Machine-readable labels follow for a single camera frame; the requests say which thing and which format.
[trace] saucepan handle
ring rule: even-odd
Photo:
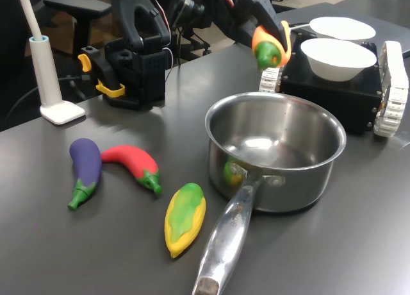
[[[205,247],[193,295],[219,295],[238,260],[259,181],[244,180],[219,217]]]

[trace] purple eggplant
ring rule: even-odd
[[[76,186],[68,207],[77,209],[93,193],[101,177],[101,153],[94,141],[86,138],[75,140],[70,146],[70,156],[76,171]]]

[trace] white lamp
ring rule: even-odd
[[[62,99],[50,41],[40,32],[30,0],[20,2],[33,34],[29,43],[41,99],[41,115],[57,125],[82,117],[85,115],[84,109]]]

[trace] saucepan rim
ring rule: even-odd
[[[337,151],[330,158],[328,158],[327,160],[324,160],[323,162],[320,162],[320,163],[315,164],[315,165],[309,165],[309,166],[306,166],[306,167],[299,167],[299,168],[268,167],[268,166],[265,166],[265,165],[252,164],[250,162],[247,162],[246,160],[241,159],[240,157],[236,156],[235,154],[232,154],[226,148],[221,146],[219,144],[219,142],[217,142],[217,140],[214,138],[214,136],[211,132],[211,127],[210,127],[211,126],[211,119],[212,119],[213,115],[217,112],[217,110],[219,110],[220,108],[222,108],[223,106],[228,104],[228,102],[233,101],[235,99],[238,99],[239,97],[247,97],[247,96],[250,96],[250,97],[270,97],[270,98],[276,97],[277,99],[285,99],[285,100],[290,100],[290,101],[296,101],[298,103],[309,105],[309,106],[317,109],[319,112],[322,112],[322,114],[325,114],[326,117],[328,117],[330,119],[330,124],[335,127],[336,134],[339,135],[340,144],[339,144],[339,147],[338,147]],[[318,167],[321,167],[323,165],[326,165],[329,162],[332,162],[333,160],[335,160],[341,154],[341,152],[343,152],[343,150],[345,149],[345,146],[346,146],[346,139],[347,139],[345,129],[340,124],[339,120],[337,120],[337,118],[335,118],[335,116],[333,114],[331,114],[329,111],[327,111],[326,109],[322,108],[321,106],[319,106],[315,103],[312,103],[311,101],[307,101],[307,100],[299,98],[299,97],[295,97],[295,96],[291,96],[291,95],[287,95],[287,94],[279,94],[279,93],[247,92],[247,93],[235,94],[235,95],[232,95],[232,96],[225,97],[225,98],[221,99],[220,101],[216,102],[208,110],[208,112],[206,113],[206,115],[205,115],[205,128],[206,128],[206,132],[208,133],[208,136],[210,137],[212,142],[214,142],[222,151],[224,151],[229,156],[232,156],[235,159],[237,159],[237,160],[239,160],[239,161],[241,161],[245,164],[249,164],[251,166],[254,166],[254,167],[270,169],[270,170],[279,170],[279,171],[309,170],[309,169],[314,169],[314,168],[318,168]]]

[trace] white bowl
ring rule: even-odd
[[[309,25],[318,38],[337,38],[356,44],[361,44],[376,35],[376,31],[368,24],[346,17],[315,18]]]
[[[347,81],[377,59],[370,50],[346,40],[312,38],[300,45],[312,71],[331,81]]]

